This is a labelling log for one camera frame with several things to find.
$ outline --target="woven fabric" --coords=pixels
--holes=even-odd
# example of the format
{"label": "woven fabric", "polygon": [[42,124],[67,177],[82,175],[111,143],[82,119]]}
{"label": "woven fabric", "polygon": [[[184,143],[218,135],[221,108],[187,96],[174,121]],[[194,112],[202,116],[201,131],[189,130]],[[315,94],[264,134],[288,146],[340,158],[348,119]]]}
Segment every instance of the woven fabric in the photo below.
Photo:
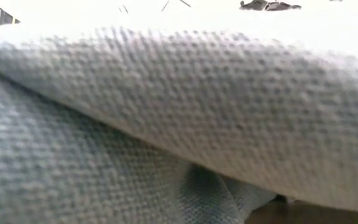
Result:
{"label": "woven fabric", "polygon": [[358,211],[358,20],[297,15],[0,27],[0,223],[242,223],[275,193]]}

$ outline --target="textured fabric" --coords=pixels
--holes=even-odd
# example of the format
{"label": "textured fabric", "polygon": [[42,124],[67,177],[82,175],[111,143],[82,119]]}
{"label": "textured fabric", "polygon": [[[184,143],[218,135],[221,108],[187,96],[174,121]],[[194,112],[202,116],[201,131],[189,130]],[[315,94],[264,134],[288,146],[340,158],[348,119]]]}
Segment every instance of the textured fabric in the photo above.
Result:
{"label": "textured fabric", "polygon": [[0,27],[0,223],[358,211],[358,19],[248,16]]}

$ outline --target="cloth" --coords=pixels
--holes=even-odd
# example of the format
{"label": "cloth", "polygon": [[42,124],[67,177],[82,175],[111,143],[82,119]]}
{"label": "cloth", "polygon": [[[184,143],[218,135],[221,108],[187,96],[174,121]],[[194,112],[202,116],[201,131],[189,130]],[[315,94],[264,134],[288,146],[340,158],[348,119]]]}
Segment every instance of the cloth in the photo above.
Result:
{"label": "cloth", "polygon": [[337,14],[0,27],[0,223],[358,211],[358,16]]}

